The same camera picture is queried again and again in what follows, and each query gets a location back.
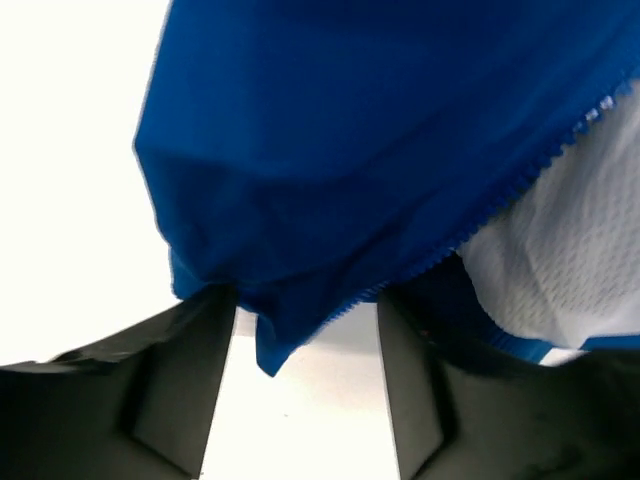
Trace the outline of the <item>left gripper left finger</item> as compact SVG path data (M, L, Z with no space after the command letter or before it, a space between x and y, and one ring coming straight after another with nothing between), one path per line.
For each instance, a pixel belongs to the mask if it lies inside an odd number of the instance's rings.
M196 479L236 295L210 287L112 336L1 370L5 479Z

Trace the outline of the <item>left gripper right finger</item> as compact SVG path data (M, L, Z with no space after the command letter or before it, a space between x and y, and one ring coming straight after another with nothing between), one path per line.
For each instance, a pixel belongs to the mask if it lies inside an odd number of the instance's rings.
M396 292L377 304L404 479L635 479L639 355L535 365L468 337Z

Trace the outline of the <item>red white blue jacket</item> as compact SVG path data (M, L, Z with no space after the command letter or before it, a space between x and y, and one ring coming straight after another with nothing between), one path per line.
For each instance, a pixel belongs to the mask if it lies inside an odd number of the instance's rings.
M134 147L181 299L275 375L448 256L639 70L635 1L175 1Z

